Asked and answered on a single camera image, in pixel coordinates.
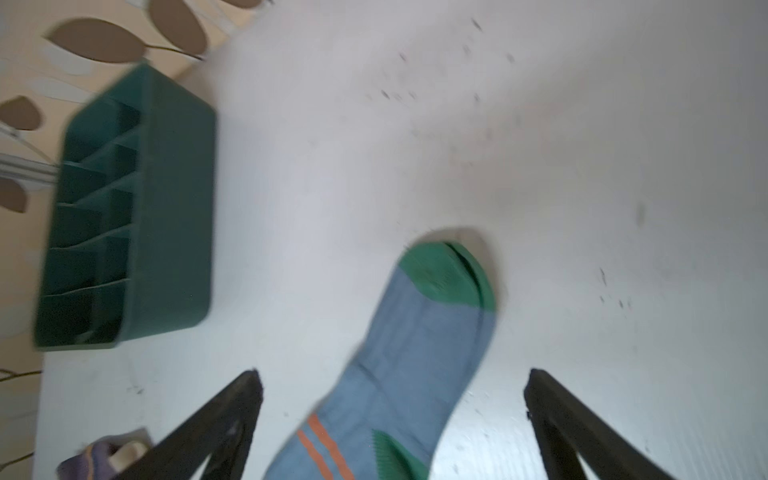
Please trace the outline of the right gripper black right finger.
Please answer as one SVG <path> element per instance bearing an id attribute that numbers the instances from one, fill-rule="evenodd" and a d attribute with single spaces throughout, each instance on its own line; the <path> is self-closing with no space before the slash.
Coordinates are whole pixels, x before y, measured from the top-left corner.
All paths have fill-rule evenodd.
<path id="1" fill-rule="evenodd" d="M 524 398 L 548 478 L 584 479 L 582 461 L 599 479 L 670 477 L 547 371 L 530 371 Z"/>

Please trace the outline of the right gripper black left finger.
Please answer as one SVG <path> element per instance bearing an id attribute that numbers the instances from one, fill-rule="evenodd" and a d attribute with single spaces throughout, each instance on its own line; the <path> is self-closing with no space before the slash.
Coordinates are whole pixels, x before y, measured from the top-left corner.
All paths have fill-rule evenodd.
<path id="1" fill-rule="evenodd" d="M 249 456 L 261 405 L 259 372 L 246 370 L 190 416 L 119 479 L 238 480 Z"/>

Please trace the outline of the purple sock beige toe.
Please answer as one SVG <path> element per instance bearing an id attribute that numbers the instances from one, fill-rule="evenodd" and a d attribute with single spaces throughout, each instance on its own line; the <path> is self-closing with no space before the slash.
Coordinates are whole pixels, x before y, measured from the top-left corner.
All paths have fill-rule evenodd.
<path id="1" fill-rule="evenodd" d="M 98 440 L 80 453 L 61 462 L 57 469 L 60 480 L 113 479 L 142 459 L 150 446 L 142 440 Z"/>

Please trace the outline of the blue grey sock green toe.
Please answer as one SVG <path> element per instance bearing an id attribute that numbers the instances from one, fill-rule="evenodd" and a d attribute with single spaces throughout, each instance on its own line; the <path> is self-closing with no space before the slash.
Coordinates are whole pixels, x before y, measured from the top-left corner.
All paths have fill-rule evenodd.
<path id="1" fill-rule="evenodd" d="M 427 478 L 495 324 L 491 284 L 469 250 L 453 241 L 412 246 L 361 347 L 266 478 Z"/>

